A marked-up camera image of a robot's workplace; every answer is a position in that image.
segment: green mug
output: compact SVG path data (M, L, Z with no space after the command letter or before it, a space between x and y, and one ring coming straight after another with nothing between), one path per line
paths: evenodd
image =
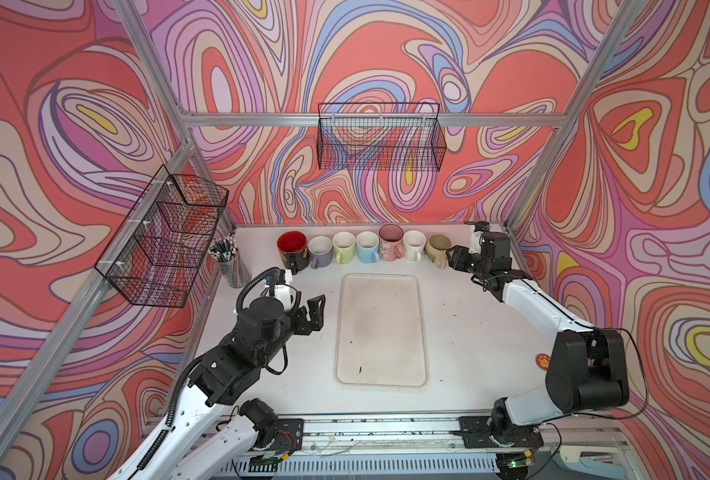
M355 236L350 232L339 232L333 236L333 261L349 264L355 257Z

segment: wire mesh basket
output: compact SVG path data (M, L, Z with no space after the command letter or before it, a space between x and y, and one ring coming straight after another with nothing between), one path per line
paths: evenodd
M434 102L318 104L322 170L440 171L446 138Z
M132 305L184 307L228 194L196 175L169 174L110 269L97 270Z

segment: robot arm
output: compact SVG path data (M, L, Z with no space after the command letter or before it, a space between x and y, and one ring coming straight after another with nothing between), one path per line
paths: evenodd
M249 290L263 280L267 280L264 293L243 308ZM206 429L227 415L237 398L259 379L261 370L282 373L267 364L281 350L287 361L285 344L292 335L310 335L323 327L325 296L307 301L308 320L307 308L299 305L301 293L293 296L287 282L291 282L290 272L272 268L246 285L237 298L235 328L185 369L166 417L109 480L166 480L172 473L173 478L206 480L233 458L254 447L270 448L276 434L286 434L278 430L272 409L255 398L243 404L226 428L190 452ZM293 440L293 447L279 450L279 442L273 450L290 454L297 440L283 438L287 439Z
M449 265L473 274L473 283L520 312L553 342L544 383L495 403L493 434L627 403L627 365L619 333L599 329L554 302L529 274L512 268L506 234L489 231L485 222L474 225L474 248L455 246L449 251Z

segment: sticker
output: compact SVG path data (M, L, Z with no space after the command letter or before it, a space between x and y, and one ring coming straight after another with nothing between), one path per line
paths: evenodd
M546 353L539 353L536 356L536 365L542 370L547 370L549 368L549 355Z

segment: pen holder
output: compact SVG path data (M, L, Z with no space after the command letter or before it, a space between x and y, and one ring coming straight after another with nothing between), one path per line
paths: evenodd
M246 283L251 281L251 274L243 264L240 254L236 254L232 260L218 263L221 268L221 274L225 276L227 284L232 288L243 288Z

